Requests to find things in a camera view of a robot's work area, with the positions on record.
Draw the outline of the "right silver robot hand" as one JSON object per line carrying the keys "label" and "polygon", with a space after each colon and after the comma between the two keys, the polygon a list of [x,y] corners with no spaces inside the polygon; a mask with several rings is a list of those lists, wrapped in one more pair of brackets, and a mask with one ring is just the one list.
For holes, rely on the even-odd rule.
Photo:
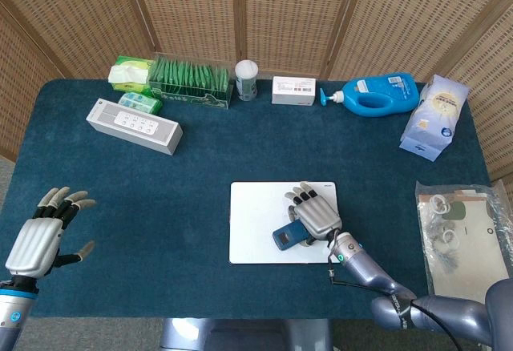
{"label": "right silver robot hand", "polygon": [[315,240],[325,241],[330,248],[337,234],[341,233],[342,221],[338,212],[306,182],[285,193],[291,221],[299,220]]}

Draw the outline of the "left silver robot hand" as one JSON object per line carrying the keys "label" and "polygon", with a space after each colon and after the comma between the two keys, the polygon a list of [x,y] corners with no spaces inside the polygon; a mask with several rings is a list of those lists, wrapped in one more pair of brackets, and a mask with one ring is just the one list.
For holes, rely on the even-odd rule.
{"label": "left silver robot hand", "polygon": [[95,248],[93,240],[80,250],[61,255],[63,233],[78,212],[96,205],[85,190],[70,192],[69,187],[50,189],[37,204],[33,216],[20,229],[6,269],[13,278],[38,280],[53,268],[84,261]]}

